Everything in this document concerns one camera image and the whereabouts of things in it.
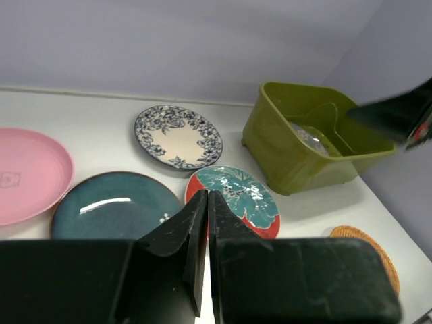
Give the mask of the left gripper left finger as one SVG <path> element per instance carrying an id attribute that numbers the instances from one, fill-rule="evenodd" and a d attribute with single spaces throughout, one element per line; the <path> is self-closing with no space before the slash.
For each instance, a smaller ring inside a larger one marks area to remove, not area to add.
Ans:
<path id="1" fill-rule="evenodd" d="M 207 241 L 205 190 L 136 243 L 135 317 L 199 317 Z"/>

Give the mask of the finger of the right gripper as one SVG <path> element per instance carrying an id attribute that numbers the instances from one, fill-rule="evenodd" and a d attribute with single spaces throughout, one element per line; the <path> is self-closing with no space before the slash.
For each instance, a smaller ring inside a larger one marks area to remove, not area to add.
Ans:
<path id="1" fill-rule="evenodd" d="M 378 101 L 357 105 L 346 115 L 393 142 L 431 139 L 431 80 Z"/>

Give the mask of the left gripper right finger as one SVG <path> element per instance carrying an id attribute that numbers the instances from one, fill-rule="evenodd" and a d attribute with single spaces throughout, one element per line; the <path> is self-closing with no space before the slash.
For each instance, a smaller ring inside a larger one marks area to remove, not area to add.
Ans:
<path id="1" fill-rule="evenodd" d="M 216 323 L 253 323 L 263 287 L 264 256 L 273 241 L 254 233 L 228 207 L 222 193 L 208 201 L 211 298 Z"/>

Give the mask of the red teal flower plate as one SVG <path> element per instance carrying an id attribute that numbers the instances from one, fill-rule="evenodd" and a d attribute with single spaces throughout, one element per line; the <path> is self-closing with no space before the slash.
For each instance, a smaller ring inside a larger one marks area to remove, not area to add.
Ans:
<path id="1" fill-rule="evenodd" d="M 232 213 L 263 238 L 277 237 L 279 209 L 266 187 L 250 173 L 227 165 L 211 165 L 194 172 L 186 185 L 184 201 L 199 190 L 220 191 Z"/>

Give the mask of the dark teal glazed plate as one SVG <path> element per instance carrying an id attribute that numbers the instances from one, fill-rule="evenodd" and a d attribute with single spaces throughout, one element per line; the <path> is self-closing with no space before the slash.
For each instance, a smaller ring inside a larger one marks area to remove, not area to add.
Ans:
<path id="1" fill-rule="evenodd" d="M 51 239 L 138 239 L 182 209 L 160 181 L 129 171 L 94 175 L 55 207 Z"/>

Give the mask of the grey reindeer plate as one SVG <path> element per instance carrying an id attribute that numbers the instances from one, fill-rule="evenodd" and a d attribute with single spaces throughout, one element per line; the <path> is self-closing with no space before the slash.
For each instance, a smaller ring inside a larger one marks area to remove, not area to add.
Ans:
<path id="1" fill-rule="evenodd" d="M 301 141 L 303 141 L 307 146 L 311 147 L 317 152 L 330 156 L 327 147 L 315 135 L 292 122 L 290 122 L 290 126 L 295 130 Z"/>

